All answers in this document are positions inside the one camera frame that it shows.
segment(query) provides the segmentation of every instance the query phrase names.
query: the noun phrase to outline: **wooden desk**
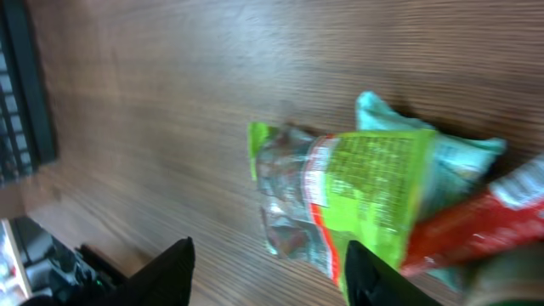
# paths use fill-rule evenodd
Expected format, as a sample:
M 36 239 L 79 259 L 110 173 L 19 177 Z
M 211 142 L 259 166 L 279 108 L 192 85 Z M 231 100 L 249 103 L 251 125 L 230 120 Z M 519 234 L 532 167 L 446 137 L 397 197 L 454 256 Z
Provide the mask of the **wooden desk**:
M 28 3 L 60 154 L 25 182 L 28 213 L 127 274 L 191 235 L 194 305 L 342 303 L 264 250 L 249 121 L 352 130 L 372 89 L 446 131 L 507 139 L 499 173 L 543 149 L 541 1 Z

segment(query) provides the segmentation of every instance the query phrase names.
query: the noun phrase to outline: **clear plastic wrapper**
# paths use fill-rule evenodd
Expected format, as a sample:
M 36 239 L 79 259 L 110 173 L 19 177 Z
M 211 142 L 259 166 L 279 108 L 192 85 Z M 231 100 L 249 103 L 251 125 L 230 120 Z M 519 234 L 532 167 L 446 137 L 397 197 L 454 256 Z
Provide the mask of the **clear plastic wrapper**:
M 314 136 L 295 127 L 249 127 L 252 173 L 263 194 L 269 250 L 302 259 L 342 290 L 348 243 L 397 269 L 415 221 L 435 132 Z

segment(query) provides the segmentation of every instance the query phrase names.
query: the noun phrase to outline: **plastic bag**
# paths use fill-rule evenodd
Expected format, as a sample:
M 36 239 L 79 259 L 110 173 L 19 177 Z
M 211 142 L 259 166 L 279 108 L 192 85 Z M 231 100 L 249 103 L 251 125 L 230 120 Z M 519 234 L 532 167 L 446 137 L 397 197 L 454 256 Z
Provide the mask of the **plastic bag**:
M 461 264 L 542 238 L 544 155 L 417 224 L 401 273 Z
M 252 123 L 249 156 L 269 250 L 305 260 L 342 290 L 348 243 L 398 269 L 421 201 L 432 130 L 316 137 Z
M 357 128 L 363 131 L 434 129 L 419 119 L 399 115 L 373 92 L 360 95 L 356 110 Z M 436 143 L 433 171 L 418 213 L 421 220 L 464 200 L 506 148 L 502 139 L 471 140 L 445 134 L 440 134 Z

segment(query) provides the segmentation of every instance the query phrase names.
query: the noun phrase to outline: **red packaging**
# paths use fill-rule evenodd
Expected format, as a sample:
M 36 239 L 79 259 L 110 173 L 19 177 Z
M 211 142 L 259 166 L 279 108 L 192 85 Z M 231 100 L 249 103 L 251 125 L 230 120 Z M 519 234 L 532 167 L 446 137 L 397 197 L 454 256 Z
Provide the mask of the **red packaging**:
M 544 237 L 544 156 L 416 225 L 404 276 L 460 264 Z

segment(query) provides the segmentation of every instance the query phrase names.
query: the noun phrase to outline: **teal packaging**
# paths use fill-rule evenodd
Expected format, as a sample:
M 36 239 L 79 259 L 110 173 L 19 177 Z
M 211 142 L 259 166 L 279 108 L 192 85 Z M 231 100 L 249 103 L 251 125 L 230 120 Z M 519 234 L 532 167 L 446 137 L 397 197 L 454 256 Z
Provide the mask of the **teal packaging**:
M 373 92 L 360 95 L 356 112 L 359 130 L 435 129 L 419 119 L 401 116 Z M 419 220 L 467 197 L 505 149 L 506 141 L 499 138 L 471 140 L 441 134 L 418 213 Z

